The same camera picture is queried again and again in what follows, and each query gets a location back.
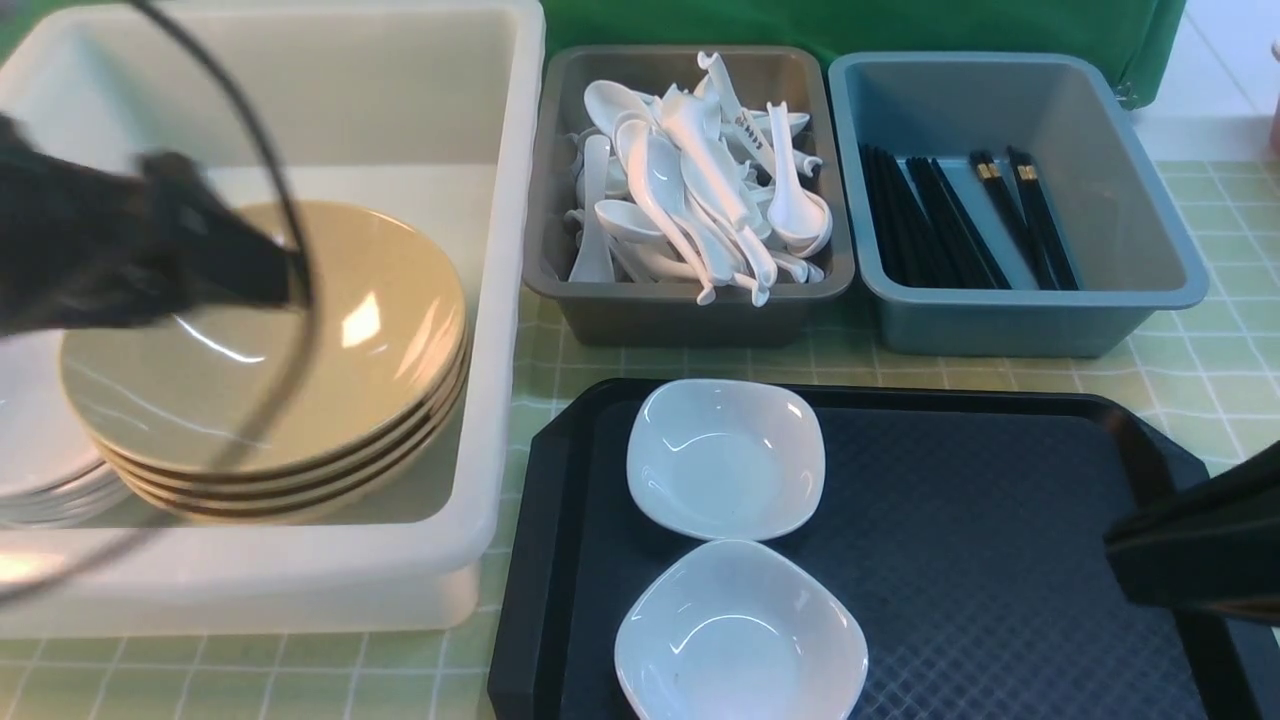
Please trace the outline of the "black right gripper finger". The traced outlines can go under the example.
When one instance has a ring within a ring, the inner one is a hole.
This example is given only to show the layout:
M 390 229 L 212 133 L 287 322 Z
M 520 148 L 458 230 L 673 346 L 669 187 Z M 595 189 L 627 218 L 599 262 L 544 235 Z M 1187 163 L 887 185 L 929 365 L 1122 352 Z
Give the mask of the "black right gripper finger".
M 1139 606 L 1275 626 L 1279 475 L 1233 468 L 1112 525 L 1105 556 Z

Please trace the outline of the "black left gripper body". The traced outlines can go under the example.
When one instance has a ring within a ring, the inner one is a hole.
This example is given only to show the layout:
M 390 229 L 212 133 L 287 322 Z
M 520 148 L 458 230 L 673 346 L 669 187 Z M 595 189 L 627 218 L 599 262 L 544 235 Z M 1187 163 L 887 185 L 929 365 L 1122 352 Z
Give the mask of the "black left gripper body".
M 3 336 L 128 328 L 172 310 L 129 179 L 40 152 L 3 118 Z

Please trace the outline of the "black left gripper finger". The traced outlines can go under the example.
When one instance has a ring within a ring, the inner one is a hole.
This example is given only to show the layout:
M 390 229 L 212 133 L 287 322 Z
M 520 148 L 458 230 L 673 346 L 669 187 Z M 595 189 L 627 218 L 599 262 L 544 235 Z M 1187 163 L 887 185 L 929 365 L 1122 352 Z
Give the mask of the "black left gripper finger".
M 228 205 L 188 156 L 143 154 L 140 176 L 147 246 L 175 261 L 196 299 L 247 307 L 310 306 L 303 254 Z

